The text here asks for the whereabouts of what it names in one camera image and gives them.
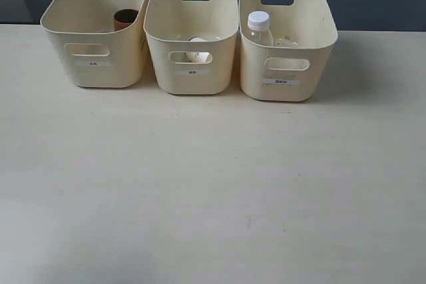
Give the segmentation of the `white paper cup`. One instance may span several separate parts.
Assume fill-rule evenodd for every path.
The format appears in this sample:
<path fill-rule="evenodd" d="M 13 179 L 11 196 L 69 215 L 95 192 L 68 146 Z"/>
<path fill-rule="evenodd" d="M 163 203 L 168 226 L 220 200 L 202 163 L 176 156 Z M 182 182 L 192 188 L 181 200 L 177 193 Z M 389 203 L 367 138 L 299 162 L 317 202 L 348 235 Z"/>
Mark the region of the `white paper cup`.
<path fill-rule="evenodd" d="M 203 43 L 207 42 L 207 40 L 200 37 L 192 37 L 190 39 L 190 42 Z M 209 52 L 186 51 L 184 53 L 184 56 L 186 58 L 186 62 L 188 63 L 205 64 L 210 63 L 212 61 L 212 55 Z"/>

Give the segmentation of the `clear plastic bottle white cap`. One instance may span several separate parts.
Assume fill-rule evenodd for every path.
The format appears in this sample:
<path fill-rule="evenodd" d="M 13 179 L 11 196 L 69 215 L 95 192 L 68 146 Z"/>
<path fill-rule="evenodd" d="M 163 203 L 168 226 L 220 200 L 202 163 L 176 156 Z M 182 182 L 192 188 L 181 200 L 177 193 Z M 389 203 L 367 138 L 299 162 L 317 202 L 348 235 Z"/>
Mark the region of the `clear plastic bottle white cap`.
<path fill-rule="evenodd" d="M 248 38 L 252 42 L 272 47 L 274 39 L 270 31 L 270 15 L 265 11 L 252 11 L 248 15 Z"/>

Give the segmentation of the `brown wooden cup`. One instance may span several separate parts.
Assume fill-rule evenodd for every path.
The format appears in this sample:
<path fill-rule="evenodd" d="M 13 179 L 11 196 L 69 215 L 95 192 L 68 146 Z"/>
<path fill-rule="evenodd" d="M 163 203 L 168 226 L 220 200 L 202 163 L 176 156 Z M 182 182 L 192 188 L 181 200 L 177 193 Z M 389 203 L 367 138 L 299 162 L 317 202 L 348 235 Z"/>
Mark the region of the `brown wooden cup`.
<path fill-rule="evenodd" d="M 114 30 L 123 30 L 132 25 L 138 16 L 138 11 L 134 9 L 122 9 L 113 16 Z"/>

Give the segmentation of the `right cream plastic bin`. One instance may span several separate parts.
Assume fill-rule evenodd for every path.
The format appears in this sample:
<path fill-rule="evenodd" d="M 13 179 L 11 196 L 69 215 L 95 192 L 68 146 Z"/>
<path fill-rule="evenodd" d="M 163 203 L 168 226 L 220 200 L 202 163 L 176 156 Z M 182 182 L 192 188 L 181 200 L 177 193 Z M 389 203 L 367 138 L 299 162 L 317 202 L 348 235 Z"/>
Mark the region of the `right cream plastic bin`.
<path fill-rule="evenodd" d="M 272 46 L 250 38 L 253 11 L 269 14 Z M 310 98 L 338 38 L 327 0 L 239 0 L 239 19 L 244 93 L 281 102 Z"/>

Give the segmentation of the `cream plastic bin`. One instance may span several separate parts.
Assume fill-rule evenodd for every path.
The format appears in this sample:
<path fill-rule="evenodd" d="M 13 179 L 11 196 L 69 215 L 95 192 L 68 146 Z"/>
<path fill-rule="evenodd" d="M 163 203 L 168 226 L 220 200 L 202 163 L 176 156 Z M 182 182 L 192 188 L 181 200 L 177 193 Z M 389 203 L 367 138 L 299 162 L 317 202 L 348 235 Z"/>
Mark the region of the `cream plastic bin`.
<path fill-rule="evenodd" d="M 52 0 L 40 24 L 72 82 L 85 88 L 125 88 L 138 82 L 148 54 L 143 23 L 148 0 Z M 113 16 L 138 11 L 115 31 Z"/>
<path fill-rule="evenodd" d="M 269 14 L 272 46 L 250 38 L 253 11 Z M 244 93 L 281 102 L 310 98 L 338 38 L 327 0 L 239 0 L 239 19 Z"/>
<path fill-rule="evenodd" d="M 183 95 L 224 91 L 238 28 L 238 0 L 149 0 L 144 31 L 159 87 Z M 190 42 L 192 37 L 207 42 Z M 188 63 L 186 51 L 209 52 L 212 61 Z"/>

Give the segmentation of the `middle cream plastic bin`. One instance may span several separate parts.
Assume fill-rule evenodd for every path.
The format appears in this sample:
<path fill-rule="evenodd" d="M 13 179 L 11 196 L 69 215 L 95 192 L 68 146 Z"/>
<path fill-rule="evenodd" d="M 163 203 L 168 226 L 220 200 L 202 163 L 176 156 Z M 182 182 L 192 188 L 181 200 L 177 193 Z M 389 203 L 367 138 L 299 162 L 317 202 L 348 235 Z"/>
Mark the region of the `middle cream plastic bin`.
<path fill-rule="evenodd" d="M 238 0 L 149 0 L 144 31 L 159 87 L 183 95 L 224 91 L 238 28 Z M 207 42 L 190 42 L 192 37 Z M 188 63 L 186 51 L 209 52 L 212 61 Z"/>

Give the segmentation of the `left cream plastic bin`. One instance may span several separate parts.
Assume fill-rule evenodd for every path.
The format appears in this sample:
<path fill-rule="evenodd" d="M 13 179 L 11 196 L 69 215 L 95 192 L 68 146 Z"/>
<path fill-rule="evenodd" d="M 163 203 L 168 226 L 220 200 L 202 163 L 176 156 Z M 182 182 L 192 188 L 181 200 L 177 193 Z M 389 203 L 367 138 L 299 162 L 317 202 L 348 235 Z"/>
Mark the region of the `left cream plastic bin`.
<path fill-rule="evenodd" d="M 148 54 L 143 23 L 148 0 L 52 0 L 40 24 L 72 82 L 85 88 L 125 88 L 138 82 Z M 138 11 L 115 31 L 113 16 Z"/>

